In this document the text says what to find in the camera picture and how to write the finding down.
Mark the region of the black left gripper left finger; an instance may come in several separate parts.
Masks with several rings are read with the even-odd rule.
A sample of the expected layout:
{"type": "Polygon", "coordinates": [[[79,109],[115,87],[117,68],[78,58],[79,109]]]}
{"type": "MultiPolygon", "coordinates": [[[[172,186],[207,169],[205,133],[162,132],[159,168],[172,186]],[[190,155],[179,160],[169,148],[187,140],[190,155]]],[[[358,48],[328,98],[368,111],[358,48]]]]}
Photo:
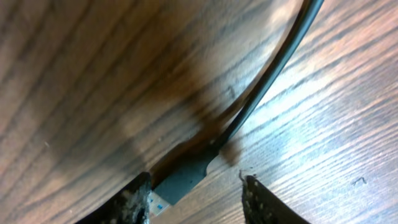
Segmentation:
{"type": "Polygon", "coordinates": [[[106,203],[76,224],[149,224],[151,176],[141,172],[106,203]]]}

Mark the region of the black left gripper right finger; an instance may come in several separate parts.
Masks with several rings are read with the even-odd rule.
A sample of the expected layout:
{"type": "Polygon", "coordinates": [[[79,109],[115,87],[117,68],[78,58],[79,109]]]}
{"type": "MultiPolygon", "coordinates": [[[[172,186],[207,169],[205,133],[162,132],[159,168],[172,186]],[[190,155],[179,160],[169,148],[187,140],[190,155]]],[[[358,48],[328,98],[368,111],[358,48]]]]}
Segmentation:
{"type": "Polygon", "coordinates": [[[242,182],[241,202],[247,224],[309,224],[253,175],[239,171],[242,182]]]}

